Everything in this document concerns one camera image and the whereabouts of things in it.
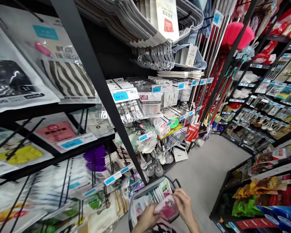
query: floor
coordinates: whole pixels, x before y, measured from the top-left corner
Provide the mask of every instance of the floor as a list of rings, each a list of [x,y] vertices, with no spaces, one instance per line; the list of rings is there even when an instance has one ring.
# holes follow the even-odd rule
[[[210,212],[217,199],[228,170],[248,159],[250,154],[238,148],[232,142],[219,135],[211,135],[199,148],[195,146],[188,160],[175,164],[167,176],[177,178],[183,190],[191,197],[193,212],[202,233],[220,233],[221,231],[209,219]],[[177,232],[188,232],[181,217],[172,225]],[[120,219],[113,232],[129,233],[128,215]]]

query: finger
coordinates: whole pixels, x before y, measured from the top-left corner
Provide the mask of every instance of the finger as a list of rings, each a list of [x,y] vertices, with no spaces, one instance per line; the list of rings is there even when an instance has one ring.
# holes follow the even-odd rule
[[[149,209],[151,209],[151,211],[154,212],[154,209],[157,205],[158,205],[158,203],[154,204],[154,205],[148,205],[148,206],[149,206]]]
[[[180,201],[182,201],[182,203],[187,203],[189,200],[180,192],[174,193],[174,196],[176,196],[177,198],[179,198]]]
[[[161,217],[162,217],[162,215],[161,215],[160,213],[159,213],[159,214],[156,214],[156,215],[154,215],[154,218],[155,218],[155,223],[157,223]]]
[[[183,206],[180,203],[180,200],[178,199],[178,197],[177,196],[174,196],[174,200],[176,201],[176,205],[178,207],[179,212],[182,212],[183,211]]]
[[[175,191],[177,191],[177,193],[181,193],[183,196],[190,199],[190,196],[187,195],[187,193],[182,188],[176,189]]]

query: plastic bag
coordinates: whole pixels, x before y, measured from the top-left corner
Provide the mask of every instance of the plastic bag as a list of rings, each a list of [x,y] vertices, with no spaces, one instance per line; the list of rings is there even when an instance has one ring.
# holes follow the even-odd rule
[[[45,73],[65,99],[61,104],[99,103],[95,88],[84,70],[60,19],[0,5],[0,18],[15,42]]]
[[[178,207],[172,195],[165,197],[154,209],[154,214],[161,213],[167,221],[178,214]]]
[[[0,28],[0,112],[59,102]]]

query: plastic packaging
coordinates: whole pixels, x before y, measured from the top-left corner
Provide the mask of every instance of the plastic packaging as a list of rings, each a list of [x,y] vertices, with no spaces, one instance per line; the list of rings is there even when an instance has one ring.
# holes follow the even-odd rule
[[[277,46],[278,44],[278,41],[277,40],[271,40],[265,47],[264,49],[262,50],[262,54],[265,54],[265,55],[270,55],[272,54],[272,52],[274,51],[275,47]]]
[[[286,83],[272,82],[272,88],[266,93],[267,95],[276,97],[286,86]]]
[[[162,92],[138,92],[145,116],[160,114]]]
[[[0,112],[59,102],[0,28]]]
[[[259,53],[256,55],[255,59],[253,60],[253,62],[255,64],[262,64],[267,60],[267,55],[264,53]]]
[[[161,214],[169,221],[178,214],[178,207],[172,195],[165,197],[154,209],[154,214]]]
[[[291,8],[284,12],[271,30],[271,35],[283,35],[291,38]]]
[[[0,5],[0,19],[8,32],[28,59],[44,73],[45,82],[64,96],[61,104],[99,103],[95,88],[60,19],[37,16],[43,22],[28,11]]]
[[[86,132],[93,133],[96,138],[106,137],[108,135],[114,134],[114,129],[111,126],[108,119],[100,119],[100,105],[88,108],[88,115],[86,117],[87,110],[85,109],[83,114],[83,119],[81,127],[84,129],[86,123]],[[73,115],[77,122],[80,122],[82,110],[70,113]]]
[[[0,143],[12,133],[13,131],[0,127]],[[7,161],[6,155],[11,153],[23,138],[23,136],[16,134],[0,148],[0,175],[53,158],[49,152],[26,140],[22,147]]]

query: hand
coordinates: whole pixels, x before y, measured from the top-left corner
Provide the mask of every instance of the hand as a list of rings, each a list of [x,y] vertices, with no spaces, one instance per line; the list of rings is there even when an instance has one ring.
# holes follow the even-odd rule
[[[158,204],[148,205],[146,207],[132,233],[143,233],[158,222],[158,220],[161,218],[161,215],[154,215],[154,208],[157,205]]]
[[[183,191],[183,189],[176,189],[173,197],[176,201],[180,216],[186,223],[191,233],[200,233],[197,221],[194,218],[191,198]]]

